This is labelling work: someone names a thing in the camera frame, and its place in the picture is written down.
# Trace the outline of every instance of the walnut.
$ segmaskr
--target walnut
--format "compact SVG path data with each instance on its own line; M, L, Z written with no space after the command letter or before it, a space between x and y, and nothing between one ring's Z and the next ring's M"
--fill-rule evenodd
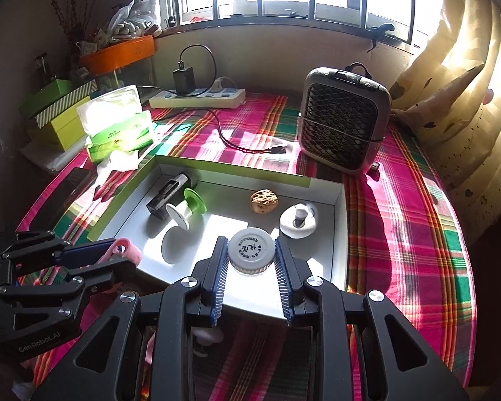
M271 190L256 191L250 197L250 207L256 214L268 214L278 206L278 197Z

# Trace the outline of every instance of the power cord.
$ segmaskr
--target power cord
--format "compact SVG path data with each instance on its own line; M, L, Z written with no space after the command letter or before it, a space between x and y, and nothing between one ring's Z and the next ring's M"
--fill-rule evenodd
M243 147L243 146L236 145L235 143L231 142L223 135L223 128L220 125L219 117L217 116L217 114L213 110L210 110L208 108L199 108L199 109L185 108L185 109L179 110L175 113L169 113L167 116L164 116L163 118L159 119L159 121L171 119L173 117L180 116L180 114L191 112L191 111L205 111L205 112L210 113L214 117L214 119L217 121L217 129L219 132L219 137L220 137L221 141L225 144L225 146L231 147L233 149L236 149L237 151L241 151L241 152L244 152L247 154L285 154L286 153L286 146L284 146L284 145L275 145L275 146L271 146L271 147L265 148L265 149L252 149L249 147Z
M217 62L215 61L215 57L213 55L213 53L211 52L211 49L209 49L206 45L202 45L202 44L193 44L193 45L189 45L187 47L185 47L184 49L182 49L182 52L180 53L180 57L178 58L178 68L179 69L184 69L184 62L182 61L182 56L184 55L184 52L189 49L189 48L193 48L195 46L199 46L201 48L204 48L206 51L208 51L208 53L210 53L210 56L211 56L211 60L212 62L214 63L214 78L213 80L211 81L210 85L208 86L207 89L204 89L202 92L199 92L199 93L188 93L187 95L178 95L178 93L176 93L175 91L171 90L171 89L166 89L166 88L162 88L162 87L159 87L159 86L138 86L139 88L144 88L144 89L158 89L158 90L162 90L162 91L166 91L166 92L169 92L169 93L172 93L173 95L178 95L178 96L183 96L183 97L195 97L195 96L199 96L199 95L202 95L203 93L206 93L208 90L210 90L214 83L215 83L215 80L217 79Z

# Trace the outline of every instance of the yellow curtain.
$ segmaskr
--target yellow curtain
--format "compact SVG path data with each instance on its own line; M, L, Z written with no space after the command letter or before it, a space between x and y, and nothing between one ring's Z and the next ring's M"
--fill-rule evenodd
M501 14L444 0L427 47L390 89L443 180L469 244L501 214Z

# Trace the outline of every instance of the portable heater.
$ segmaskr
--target portable heater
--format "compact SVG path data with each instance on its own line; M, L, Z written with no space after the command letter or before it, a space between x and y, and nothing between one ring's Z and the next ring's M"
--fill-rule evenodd
M365 76L352 73L361 66ZM366 173L384 138L391 97L365 66L317 68L308 74L298 139L315 160L351 175Z

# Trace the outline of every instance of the power strip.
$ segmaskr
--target power strip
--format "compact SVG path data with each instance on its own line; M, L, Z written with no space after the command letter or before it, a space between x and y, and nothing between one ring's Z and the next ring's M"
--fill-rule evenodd
M238 108L245 101L245 89L223 89L204 92L195 97L178 96L167 91L150 98L152 108Z

